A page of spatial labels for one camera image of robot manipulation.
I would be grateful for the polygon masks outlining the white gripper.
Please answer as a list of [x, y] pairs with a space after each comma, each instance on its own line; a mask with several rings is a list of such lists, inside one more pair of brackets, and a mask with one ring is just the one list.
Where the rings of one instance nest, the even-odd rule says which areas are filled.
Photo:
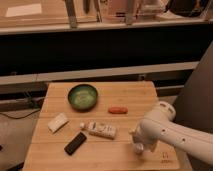
[[131, 130], [129, 134], [132, 137], [132, 145], [134, 143], [142, 143], [144, 146], [144, 151], [149, 150], [154, 152], [157, 146], [157, 140], [150, 138], [148, 135], [144, 133], [141, 128], [136, 128]]

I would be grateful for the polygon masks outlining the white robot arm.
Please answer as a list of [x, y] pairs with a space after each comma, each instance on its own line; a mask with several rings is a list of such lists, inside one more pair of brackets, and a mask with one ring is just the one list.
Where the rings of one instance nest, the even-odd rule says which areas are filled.
[[160, 140], [213, 165], [213, 134], [178, 125], [173, 122], [175, 116], [174, 107], [165, 101], [158, 101], [145, 113], [131, 132], [135, 153], [154, 150]]

